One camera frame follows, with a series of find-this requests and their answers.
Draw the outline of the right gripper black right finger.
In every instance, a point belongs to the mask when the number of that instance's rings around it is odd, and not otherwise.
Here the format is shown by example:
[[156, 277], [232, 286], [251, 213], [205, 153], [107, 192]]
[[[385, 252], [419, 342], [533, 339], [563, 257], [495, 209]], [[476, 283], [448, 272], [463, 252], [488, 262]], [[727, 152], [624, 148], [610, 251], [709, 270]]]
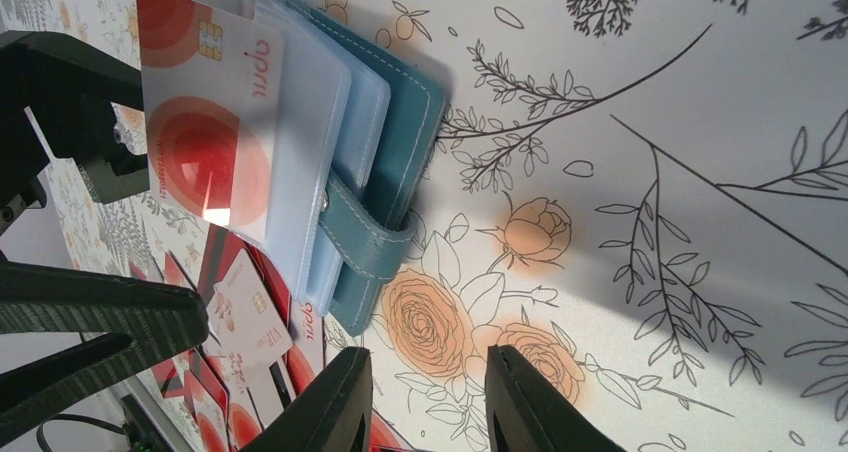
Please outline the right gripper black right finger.
[[623, 451], [512, 346], [488, 348], [485, 402], [493, 451]]

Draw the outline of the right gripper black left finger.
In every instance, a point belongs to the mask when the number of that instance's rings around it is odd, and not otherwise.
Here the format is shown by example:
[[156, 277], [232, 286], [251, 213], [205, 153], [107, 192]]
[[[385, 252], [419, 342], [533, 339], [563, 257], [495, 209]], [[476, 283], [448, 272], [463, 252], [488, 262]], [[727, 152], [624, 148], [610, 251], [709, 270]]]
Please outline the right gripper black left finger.
[[367, 451], [372, 399], [370, 352], [347, 347], [243, 450]]

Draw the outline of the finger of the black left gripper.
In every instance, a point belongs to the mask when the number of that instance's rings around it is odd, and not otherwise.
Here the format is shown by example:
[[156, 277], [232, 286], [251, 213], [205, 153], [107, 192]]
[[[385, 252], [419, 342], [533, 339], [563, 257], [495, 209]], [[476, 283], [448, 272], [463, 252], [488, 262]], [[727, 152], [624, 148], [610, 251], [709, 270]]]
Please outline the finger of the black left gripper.
[[93, 339], [1, 375], [1, 443], [201, 343], [197, 292], [73, 269], [1, 265], [1, 332], [91, 333]]
[[116, 104], [143, 110], [139, 70], [64, 33], [2, 33], [2, 203], [52, 157], [73, 160], [98, 203], [148, 191], [147, 156], [116, 139]]

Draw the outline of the white red-circle card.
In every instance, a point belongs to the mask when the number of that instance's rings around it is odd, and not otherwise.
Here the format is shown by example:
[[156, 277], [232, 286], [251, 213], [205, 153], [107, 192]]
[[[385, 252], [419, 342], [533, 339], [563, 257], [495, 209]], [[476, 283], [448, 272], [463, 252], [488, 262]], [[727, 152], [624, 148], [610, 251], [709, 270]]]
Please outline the white red-circle card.
[[152, 195], [262, 241], [282, 32], [195, 0], [137, 0], [137, 6]]

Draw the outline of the blue leather card holder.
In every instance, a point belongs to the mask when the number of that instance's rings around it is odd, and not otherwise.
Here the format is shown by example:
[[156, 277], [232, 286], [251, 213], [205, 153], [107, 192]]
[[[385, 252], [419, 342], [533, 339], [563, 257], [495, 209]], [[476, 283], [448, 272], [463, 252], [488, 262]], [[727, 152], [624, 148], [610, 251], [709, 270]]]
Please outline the blue leather card holder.
[[195, 0], [285, 40], [270, 212], [254, 242], [291, 295], [361, 334], [413, 231], [439, 84], [301, 0]]

